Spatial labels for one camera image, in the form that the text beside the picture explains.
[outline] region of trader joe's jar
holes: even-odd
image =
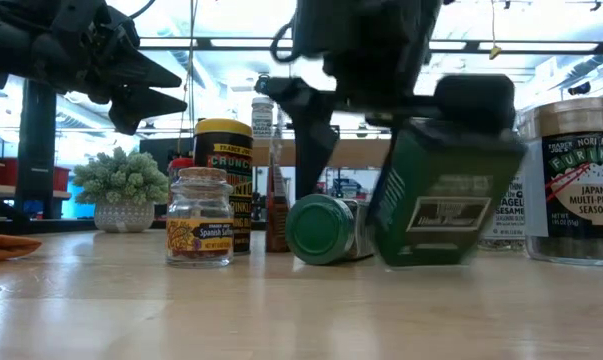
[[[603,98],[537,107],[519,131],[526,249],[538,260],[603,265]]]
[[[226,266],[233,258],[232,186],[221,169],[179,170],[168,206],[167,263],[177,267]]]
[[[194,166],[223,169],[232,185],[234,254],[250,253],[252,128],[232,119],[205,119],[194,128]]]

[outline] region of succulent plant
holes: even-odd
[[[97,160],[91,159],[88,165],[75,167],[74,173],[74,185],[83,187],[83,192],[76,198],[79,204],[164,204],[168,199],[168,178],[147,153],[126,155],[118,147],[113,156],[99,153]]]

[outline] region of jar label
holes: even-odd
[[[255,139],[272,137],[272,110],[252,111],[252,136]]]
[[[232,249],[232,219],[168,219],[167,248],[173,251]]]
[[[223,169],[232,185],[230,205],[234,215],[234,252],[250,251],[252,230],[252,138],[229,132],[197,134],[194,164]]]
[[[523,239],[525,236],[525,217],[523,215],[523,181],[517,174],[510,183],[497,209],[483,232],[488,240]]]
[[[488,197],[420,196],[406,232],[476,231],[489,205]]]
[[[528,235],[603,238],[603,133],[533,141],[524,185]]]

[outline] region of tin lid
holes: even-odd
[[[603,98],[577,98],[541,105],[519,115],[524,139],[603,131]]]
[[[252,99],[252,105],[263,104],[274,107],[274,102],[267,96],[258,96]]]
[[[252,127],[234,119],[205,119],[194,127],[194,134],[227,132],[252,137]]]
[[[217,168],[189,167],[179,170],[179,177],[183,179],[201,178],[209,181],[225,182],[227,172]]]
[[[193,166],[194,166],[194,159],[192,159],[192,158],[177,158],[177,159],[170,161],[170,165],[168,165],[168,167],[170,169],[193,167]]]
[[[285,224],[286,242],[294,255],[307,264],[335,262],[352,246],[352,214],[337,201],[325,195],[308,195],[290,209]]]

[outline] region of spice jar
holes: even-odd
[[[537,107],[519,128],[526,250],[533,259],[603,265],[603,98]]]
[[[232,186],[221,169],[181,169],[168,207],[167,263],[181,267],[219,267],[232,262]]]
[[[252,133],[255,139],[272,138],[274,104],[269,97],[252,99]]]
[[[252,231],[252,129],[233,119],[205,119],[194,129],[194,166],[223,169],[234,187],[234,254],[250,253]]]
[[[368,204],[313,194],[298,200],[286,221],[286,241],[310,265],[360,260],[373,253]]]
[[[512,179],[508,190],[481,234],[479,249],[513,252],[521,252],[525,249],[522,180],[520,174]]]

